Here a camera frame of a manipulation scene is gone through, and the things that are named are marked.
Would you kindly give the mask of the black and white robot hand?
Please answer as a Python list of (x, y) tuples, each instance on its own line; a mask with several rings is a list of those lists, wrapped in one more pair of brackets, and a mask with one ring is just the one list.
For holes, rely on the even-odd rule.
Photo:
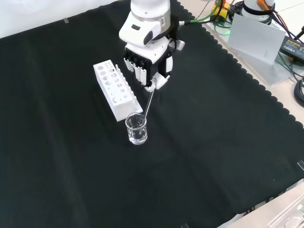
[(161, 89), (171, 77), (173, 57), (169, 43), (166, 37), (162, 37), (144, 47), (125, 46), (125, 65), (148, 92)]

